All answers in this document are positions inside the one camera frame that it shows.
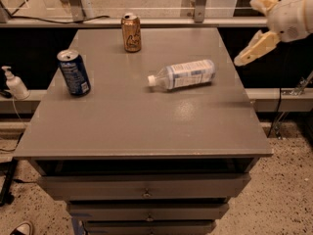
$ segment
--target dark blue can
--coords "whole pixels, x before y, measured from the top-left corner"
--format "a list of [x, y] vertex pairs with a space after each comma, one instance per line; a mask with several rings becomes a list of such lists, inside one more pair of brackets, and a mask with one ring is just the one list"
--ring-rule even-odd
[[90, 82], [84, 62], [76, 50], [65, 50], [58, 54], [59, 68], [66, 80], [69, 94], [83, 96], [90, 91]]

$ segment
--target white soap dispenser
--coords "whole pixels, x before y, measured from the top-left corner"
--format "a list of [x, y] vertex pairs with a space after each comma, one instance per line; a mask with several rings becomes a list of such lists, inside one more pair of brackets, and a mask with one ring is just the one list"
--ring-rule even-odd
[[25, 99], [29, 96], [30, 92], [27, 90], [22, 80], [18, 76], [14, 76], [10, 72], [10, 69], [11, 67], [2, 67], [2, 70], [5, 72], [5, 75], [7, 77], [7, 86], [17, 100]]

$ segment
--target clear bottle lying on side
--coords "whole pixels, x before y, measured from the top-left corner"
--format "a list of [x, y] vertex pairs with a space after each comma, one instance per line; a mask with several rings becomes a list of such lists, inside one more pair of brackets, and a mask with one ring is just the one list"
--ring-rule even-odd
[[215, 77], [215, 65], [209, 60], [164, 67], [157, 75], [148, 76], [149, 86], [167, 90], [208, 83]]

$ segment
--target drawer knob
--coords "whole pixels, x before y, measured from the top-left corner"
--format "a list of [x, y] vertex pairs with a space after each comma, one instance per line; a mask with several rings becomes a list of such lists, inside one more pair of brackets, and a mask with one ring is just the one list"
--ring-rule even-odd
[[146, 189], [146, 191], [144, 192], [142, 196], [144, 199], [149, 199], [152, 196], [152, 194], [149, 192], [148, 189]]
[[149, 214], [148, 215], [148, 217], [147, 217], [147, 219], [146, 219], [146, 221], [147, 222], [153, 222], [153, 221], [155, 221], [152, 217], [151, 217], [151, 215]]

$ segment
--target speckled floor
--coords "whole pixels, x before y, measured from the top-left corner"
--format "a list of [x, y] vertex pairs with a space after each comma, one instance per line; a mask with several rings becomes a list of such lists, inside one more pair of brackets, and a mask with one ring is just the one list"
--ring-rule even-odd
[[[262, 126], [268, 131], [268, 122]], [[292, 120], [284, 122], [281, 132], [283, 140], [269, 138], [274, 156], [252, 169], [251, 181], [230, 201], [212, 235], [313, 234], [312, 145], [301, 124]], [[28, 162], [20, 161], [15, 178], [33, 182], [37, 177]], [[35, 183], [13, 183], [11, 191], [15, 200], [0, 208], [1, 235], [25, 219], [34, 223], [34, 235], [73, 234], [63, 202], [53, 201]]]

